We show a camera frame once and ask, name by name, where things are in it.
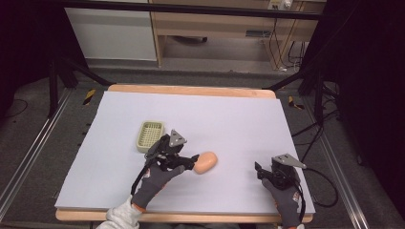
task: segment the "plastic basket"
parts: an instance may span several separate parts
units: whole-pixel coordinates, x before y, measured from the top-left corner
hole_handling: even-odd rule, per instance
[[[140,127],[137,149],[141,153],[147,153],[155,142],[157,142],[164,133],[164,125],[158,121],[144,121]]]

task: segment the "gray glove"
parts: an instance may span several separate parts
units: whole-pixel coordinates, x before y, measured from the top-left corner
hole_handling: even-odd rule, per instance
[[[267,178],[262,179],[265,186],[273,195],[278,212],[280,213],[283,227],[297,227],[301,222],[297,214],[299,193],[292,186],[286,190],[279,190]]]
[[[151,165],[142,179],[142,184],[138,191],[132,197],[131,202],[143,212],[150,200],[169,182],[173,177],[184,172],[184,166],[181,165],[171,171],[162,171],[157,163]]]

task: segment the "black glove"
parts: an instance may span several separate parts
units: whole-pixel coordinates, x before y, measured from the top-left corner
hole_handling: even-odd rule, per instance
[[[146,206],[150,200],[163,188],[163,186],[173,177],[184,172],[181,165],[171,171],[162,171],[157,163],[151,165],[142,179],[142,184],[132,197],[131,202],[137,205],[141,212],[146,211]]]
[[[283,227],[297,227],[301,222],[297,214],[299,192],[294,186],[286,190],[279,190],[267,178],[262,179],[265,186],[273,195],[278,212],[280,213]]]

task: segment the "white paper sheet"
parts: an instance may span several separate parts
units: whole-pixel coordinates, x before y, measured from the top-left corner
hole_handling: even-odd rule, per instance
[[[218,157],[205,174],[185,171],[173,178],[149,203],[149,212],[277,213],[254,162],[270,170],[272,156],[297,158],[278,99],[117,92],[105,92],[55,207],[108,209],[124,202],[145,161],[136,146],[145,120],[162,121],[166,133],[175,129],[185,137],[181,156],[212,151]],[[297,171],[306,212],[314,213]]]

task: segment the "white sleeve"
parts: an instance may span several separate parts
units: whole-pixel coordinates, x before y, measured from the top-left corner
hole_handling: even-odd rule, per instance
[[[139,229],[138,219],[142,212],[132,207],[131,199],[132,196],[120,206],[108,210],[107,220],[97,229]]]

